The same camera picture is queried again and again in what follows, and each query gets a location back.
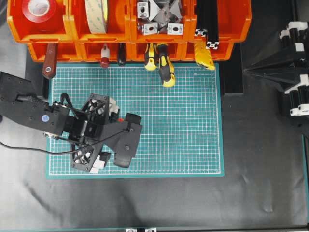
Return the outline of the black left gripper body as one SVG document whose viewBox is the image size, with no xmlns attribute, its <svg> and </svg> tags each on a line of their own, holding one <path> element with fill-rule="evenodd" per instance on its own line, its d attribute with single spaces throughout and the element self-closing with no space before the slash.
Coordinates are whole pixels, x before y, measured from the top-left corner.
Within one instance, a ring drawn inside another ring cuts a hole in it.
<svg viewBox="0 0 309 232">
<path fill-rule="evenodd" d="M 67 93 L 61 94 L 61 104 L 69 108 L 73 116 L 66 120 L 65 132 L 67 132 L 70 144 L 70 165 L 72 168 L 90 172 L 97 156 L 102 152 L 103 143 L 100 135 L 103 126 L 109 120 L 109 97 L 99 94 L 91 94 L 81 109 L 73 107 Z"/>
</svg>

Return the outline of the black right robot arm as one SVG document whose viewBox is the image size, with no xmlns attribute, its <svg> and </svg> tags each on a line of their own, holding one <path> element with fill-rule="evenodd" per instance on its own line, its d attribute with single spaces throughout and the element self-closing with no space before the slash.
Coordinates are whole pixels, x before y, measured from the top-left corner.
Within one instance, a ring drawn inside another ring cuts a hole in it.
<svg viewBox="0 0 309 232">
<path fill-rule="evenodd" d="M 309 23 L 293 21 L 279 33 L 282 49 L 244 73 L 278 91 L 281 116 L 294 126 L 309 124 Z"/>
</svg>

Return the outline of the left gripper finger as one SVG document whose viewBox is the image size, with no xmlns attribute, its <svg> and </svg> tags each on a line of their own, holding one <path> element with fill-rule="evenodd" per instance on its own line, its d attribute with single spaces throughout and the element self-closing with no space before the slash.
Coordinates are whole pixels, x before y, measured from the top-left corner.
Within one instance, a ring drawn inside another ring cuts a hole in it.
<svg viewBox="0 0 309 232">
<path fill-rule="evenodd" d="M 111 157 L 111 153 L 101 152 L 97 156 L 97 158 L 96 158 L 96 160 L 95 160 L 95 162 L 94 162 L 94 164 L 93 164 L 93 166 L 90 170 L 90 173 L 97 174 L 101 169 L 103 169 L 107 165 L 110 157 Z"/>
<path fill-rule="evenodd" d="M 120 108 L 116 104 L 116 100 L 109 98 L 109 122 L 114 123 L 119 119 Z"/>
</svg>

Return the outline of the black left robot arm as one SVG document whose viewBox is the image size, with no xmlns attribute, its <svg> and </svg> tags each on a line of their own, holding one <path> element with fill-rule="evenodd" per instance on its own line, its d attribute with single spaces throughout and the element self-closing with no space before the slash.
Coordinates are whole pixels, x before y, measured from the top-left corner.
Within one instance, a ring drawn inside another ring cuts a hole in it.
<svg viewBox="0 0 309 232">
<path fill-rule="evenodd" d="M 120 123 L 111 122 L 109 97 L 92 94 L 81 109 L 73 107 L 67 93 L 49 104 L 34 93 L 29 80 L 1 72 L 0 114 L 20 125 L 43 131 L 70 144 L 67 152 L 72 168 L 94 172 L 105 167 L 124 133 Z"/>
</svg>

